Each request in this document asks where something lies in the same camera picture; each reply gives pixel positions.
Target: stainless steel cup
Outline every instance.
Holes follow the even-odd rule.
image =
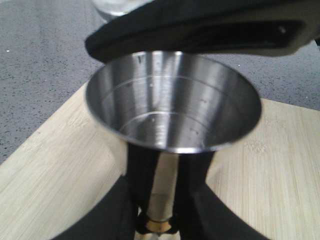
[[[195,171],[204,168],[191,179],[196,191],[213,152],[249,133],[262,110],[241,74],[182,52],[138,52],[108,62],[89,81],[86,100],[151,221],[147,228],[160,232],[166,225],[152,223],[173,216],[180,162],[187,156],[195,159]]]

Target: wooden cutting board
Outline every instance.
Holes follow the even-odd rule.
[[[87,111],[84,89],[0,166],[0,240],[54,237],[118,178],[105,136]],[[217,153],[207,183],[267,237],[319,239],[320,112],[263,100],[258,127]]]

